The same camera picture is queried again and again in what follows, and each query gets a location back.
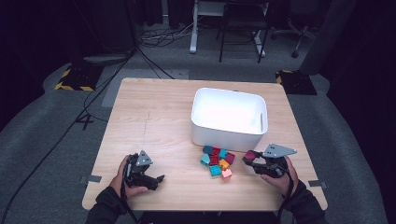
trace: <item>black jacket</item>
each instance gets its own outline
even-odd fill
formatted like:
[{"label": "black jacket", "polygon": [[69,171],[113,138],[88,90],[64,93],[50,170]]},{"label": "black jacket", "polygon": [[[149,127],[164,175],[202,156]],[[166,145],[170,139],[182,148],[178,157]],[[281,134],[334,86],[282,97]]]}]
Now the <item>black jacket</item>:
[{"label": "black jacket", "polygon": [[[294,214],[298,224],[328,223],[317,198],[301,181],[292,197],[286,201],[285,209]],[[86,223],[115,223],[119,215],[124,215],[126,212],[116,191],[107,187],[96,198],[96,205],[89,212]]]}]

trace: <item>white plastic bin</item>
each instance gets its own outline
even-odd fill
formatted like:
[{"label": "white plastic bin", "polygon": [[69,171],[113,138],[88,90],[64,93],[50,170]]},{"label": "white plastic bin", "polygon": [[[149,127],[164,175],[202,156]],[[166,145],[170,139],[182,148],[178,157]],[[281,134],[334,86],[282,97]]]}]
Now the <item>white plastic bin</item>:
[{"label": "white plastic bin", "polygon": [[201,88],[191,111],[192,142],[246,152],[268,130],[267,107],[259,95]]}]

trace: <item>table top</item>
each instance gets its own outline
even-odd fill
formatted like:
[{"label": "table top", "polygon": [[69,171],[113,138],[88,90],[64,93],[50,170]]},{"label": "table top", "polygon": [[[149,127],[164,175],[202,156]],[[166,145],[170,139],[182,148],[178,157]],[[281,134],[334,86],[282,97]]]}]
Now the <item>table top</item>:
[{"label": "table top", "polygon": [[247,83],[202,80],[125,78],[100,146],[92,175],[100,183],[90,182],[82,205],[91,209],[97,195],[116,175],[120,162],[128,154],[145,150],[153,164],[146,175],[165,179],[156,190],[138,195],[128,203],[141,211],[275,211],[283,199],[276,189],[256,175],[233,152],[230,180],[212,177],[200,163],[203,147],[191,141],[191,109],[200,88],[242,91],[260,95],[266,102],[268,131],[257,145],[264,151],[270,143],[296,149],[290,159],[299,178],[327,208],[322,188],[309,187],[318,180],[304,140],[283,87],[273,83]]}]

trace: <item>pile of blocks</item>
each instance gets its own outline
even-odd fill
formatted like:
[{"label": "pile of blocks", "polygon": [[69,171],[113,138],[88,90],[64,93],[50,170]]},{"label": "pile of blocks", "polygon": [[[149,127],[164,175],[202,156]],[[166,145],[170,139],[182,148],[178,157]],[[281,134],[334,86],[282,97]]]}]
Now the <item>pile of blocks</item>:
[{"label": "pile of blocks", "polygon": [[201,164],[209,167],[212,176],[221,175],[223,180],[231,178],[233,173],[230,170],[230,165],[233,164],[235,155],[227,152],[224,148],[204,146],[204,155],[201,158]]}]

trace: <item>black chair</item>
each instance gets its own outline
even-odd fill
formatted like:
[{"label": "black chair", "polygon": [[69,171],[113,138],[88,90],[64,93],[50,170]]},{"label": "black chair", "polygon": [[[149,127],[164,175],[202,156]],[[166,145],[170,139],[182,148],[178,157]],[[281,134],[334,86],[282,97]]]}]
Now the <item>black chair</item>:
[{"label": "black chair", "polygon": [[221,19],[221,25],[218,31],[217,39],[219,39],[219,33],[222,33],[221,37],[221,49],[219,61],[221,62],[224,45],[246,45],[247,42],[224,42],[225,34],[229,31],[232,32],[249,32],[251,37],[250,41],[254,42],[254,38],[264,30],[264,36],[261,42],[261,50],[259,53],[258,63],[262,60],[262,53],[265,45],[265,40],[268,35],[268,31],[271,28],[264,16],[264,7],[267,1],[255,1],[245,0],[237,1],[230,0],[224,6],[224,13]]},{"label": "black chair", "polygon": [[277,35],[297,35],[299,38],[291,54],[291,57],[297,58],[298,49],[303,39],[305,37],[315,39],[315,32],[323,23],[329,4],[330,0],[289,0],[286,10],[289,29],[275,30],[271,39],[275,40]]}]

